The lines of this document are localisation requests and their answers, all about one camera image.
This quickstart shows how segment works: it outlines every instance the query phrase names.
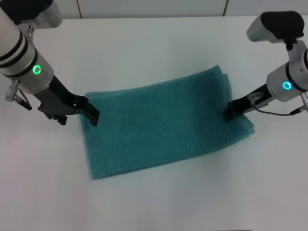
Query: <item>white tabletop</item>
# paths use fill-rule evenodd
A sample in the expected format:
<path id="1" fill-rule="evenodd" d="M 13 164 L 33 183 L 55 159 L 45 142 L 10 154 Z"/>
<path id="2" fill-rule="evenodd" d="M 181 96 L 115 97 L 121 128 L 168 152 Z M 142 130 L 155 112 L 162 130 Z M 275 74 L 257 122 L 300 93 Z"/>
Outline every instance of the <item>white tabletop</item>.
<path id="1" fill-rule="evenodd" d="M 73 93 L 146 86 L 215 65 L 233 97 L 287 62 L 252 43 L 254 17 L 64 20 L 34 43 Z M 308 227 L 308 115 L 250 112 L 256 133 L 212 155 L 93 181 L 78 116 L 65 127 L 4 100 L 0 79 L 0 227 L 6 231 L 255 231 Z M 290 112 L 300 99 L 265 109 Z"/>

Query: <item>folded towel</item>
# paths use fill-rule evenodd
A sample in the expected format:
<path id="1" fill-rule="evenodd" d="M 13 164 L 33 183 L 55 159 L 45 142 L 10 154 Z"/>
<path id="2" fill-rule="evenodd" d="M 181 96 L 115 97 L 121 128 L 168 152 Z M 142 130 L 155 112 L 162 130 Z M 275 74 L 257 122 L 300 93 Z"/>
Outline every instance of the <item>folded towel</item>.
<path id="1" fill-rule="evenodd" d="M 147 87 L 90 92 L 96 127 L 81 116 L 93 179 L 210 153 L 254 133 L 243 115 L 225 121 L 231 86 L 219 66 Z"/>

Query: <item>black cable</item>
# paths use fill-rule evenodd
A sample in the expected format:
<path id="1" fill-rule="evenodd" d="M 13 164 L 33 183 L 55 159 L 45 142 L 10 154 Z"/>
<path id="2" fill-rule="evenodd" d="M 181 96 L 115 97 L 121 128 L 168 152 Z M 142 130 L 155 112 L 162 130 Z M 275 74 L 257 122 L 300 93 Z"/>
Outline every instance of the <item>black cable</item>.
<path id="1" fill-rule="evenodd" d="M 27 99 L 27 97 L 25 96 L 25 94 L 23 93 L 23 91 L 20 90 L 20 89 L 18 89 L 18 90 L 20 91 L 21 95 L 24 97 L 24 99 L 25 99 L 25 101 L 27 102 L 27 104 L 30 105 L 30 102 L 29 102 L 29 100 Z"/>
<path id="2" fill-rule="evenodd" d="M 229 4 L 229 0 L 226 0 L 226 4 L 225 4 L 225 8 L 223 10 L 222 16 L 226 16 L 226 11 L 227 11 L 228 4 Z"/>
<path id="3" fill-rule="evenodd" d="M 259 109 L 256 108 L 256 106 L 252 105 L 252 107 L 257 111 L 257 112 L 261 112 L 261 113 L 265 113 L 265 114 L 269 114 L 269 115 L 274 115 L 274 116 L 290 116 L 289 114 L 279 114 L 279 113 L 273 113 L 273 112 L 265 112 L 265 111 L 261 111 Z"/>
<path id="4" fill-rule="evenodd" d="M 77 2 L 78 11 L 79 11 L 79 16 L 80 16 L 80 18 L 82 18 L 80 6 L 79 6 L 79 0 L 76 0 L 76 2 Z"/>

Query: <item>green led ring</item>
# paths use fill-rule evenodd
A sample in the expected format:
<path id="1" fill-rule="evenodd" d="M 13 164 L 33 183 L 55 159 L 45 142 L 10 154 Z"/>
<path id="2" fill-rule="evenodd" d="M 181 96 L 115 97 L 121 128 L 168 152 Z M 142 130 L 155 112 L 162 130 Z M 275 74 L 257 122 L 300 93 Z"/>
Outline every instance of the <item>green led ring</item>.
<path id="1" fill-rule="evenodd" d="M 40 65 L 35 65 L 34 67 L 33 67 L 33 74 L 34 75 L 38 75 L 40 72 L 41 72 L 41 67 L 40 67 Z"/>

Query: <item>black stripe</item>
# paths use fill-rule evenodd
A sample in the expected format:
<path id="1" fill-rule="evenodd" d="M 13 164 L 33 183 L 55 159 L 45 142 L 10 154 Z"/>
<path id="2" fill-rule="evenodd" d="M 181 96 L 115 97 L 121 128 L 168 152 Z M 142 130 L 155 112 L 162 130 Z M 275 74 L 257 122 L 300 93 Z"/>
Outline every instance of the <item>black stripe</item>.
<path id="1" fill-rule="evenodd" d="M 289 71 L 289 62 L 287 63 L 287 65 L 285 66 L 285 72 L 287 74 L 288 80 L 289 82 L 292 84 L 292 86 L 294 86 L 297 90 L 301 91 L 301 92 L 306 92 L 305 89 L 302 89 L 301 87 L 299 87 L 292 79 L 291 75 L 290 75 L 290 71 Z"/>
<path id="2" fill-rule="evenodd" d="M 306 68 L 307 68 L 307 70 L 308 70 L 307 52 L 308 52 L 308 49 L 307 49 L 307 50 L 305 51 L 305 53 L 304 53 L 304 63 L 305 63 L 305 66 L 306 66 Z"/>
<path id="3" fill-rule="evenodd" d="M 25 42 L 25 46 L 24 46 L 23 50 L 15 58 L 10 60 L 9 62 L 7 62 L 5 64 L 1 64 L 0 68 L 12 66 L 13 64 L 17 63 L 25 55 L 25 53 L 28 50 L 28 46 L 29 46 L 28 39 L 27 38 L 25 38 L 25 39 L 26 39 L 26 42 Z"/>
<path id="4" fill-rule="evenodd" d="M 18 78 L 18 77 L 20 77 L 20 76 L 23 76 L 24 74 L 26 74 L 27 72 L 29 72 L 29 71 L 33 68 L 33 66 L 37 63 L 38 57 L 39 57 L 38 51 L 37 51 L 37 49 L 35 49 L 35 56 L 34 56 L 34 59 L 32 60 L 32 62 L 30 63 L 30 65 L 29 65 L 25 70 L 23 70 L 22 72 L 20 72 L 20 73 L 18 73 L 18 74 L 15 74 L 15 75 L 4 75 L 4 74 L 3 74 L 3 75 L 6 76 L 6 77 L 8 77 L 8 78 Z"/>
<path id="5" fill-rule="evenodd" d="M 13 49 L 11 49 L 8 53 L 6 53 L 5 55 L 0 57 L 0 61 L 6 60 L 7 58 L 9 58 L 10 56 L 12 56 L 20 47 L 21 43 L 23 42 L 23 33 L 20 31 L 20 36 L 19 36 L 19 40 L 16 43 L 16 45 L 13 47 Z"/>

